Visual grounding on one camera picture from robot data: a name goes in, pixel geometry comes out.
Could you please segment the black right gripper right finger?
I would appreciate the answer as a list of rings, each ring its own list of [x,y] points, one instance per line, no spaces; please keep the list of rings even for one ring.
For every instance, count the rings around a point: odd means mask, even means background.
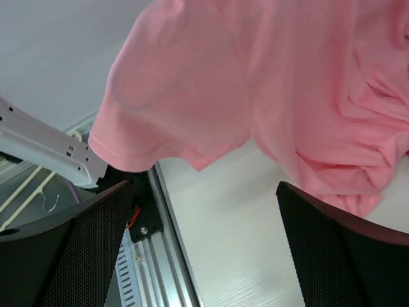
[[[276,191],[306,306],[408,306],[408,234],[288,182]]]

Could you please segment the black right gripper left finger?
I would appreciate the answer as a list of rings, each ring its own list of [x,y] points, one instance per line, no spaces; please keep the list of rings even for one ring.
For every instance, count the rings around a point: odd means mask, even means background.
[[[1,306],[103,306],[131,204],[124,181],[1,231]]]

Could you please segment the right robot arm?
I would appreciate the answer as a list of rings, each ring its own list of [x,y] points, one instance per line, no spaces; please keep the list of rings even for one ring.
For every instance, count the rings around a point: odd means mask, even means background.
[[[123,173],[80,139],[1,101],[1,152],[48,169],[86,201],[18,227],[1,226],[2,306],[200,306],[158,166]],[[306,306],[407,306],[408,234],[277,188]]]

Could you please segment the pink t shirt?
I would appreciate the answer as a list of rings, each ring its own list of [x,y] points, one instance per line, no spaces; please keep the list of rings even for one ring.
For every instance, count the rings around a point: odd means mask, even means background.
[[[304,191],[368,215],[408,153],[408,2],[152,2],[92,150],[122,171],[202,170],[249,139]]]

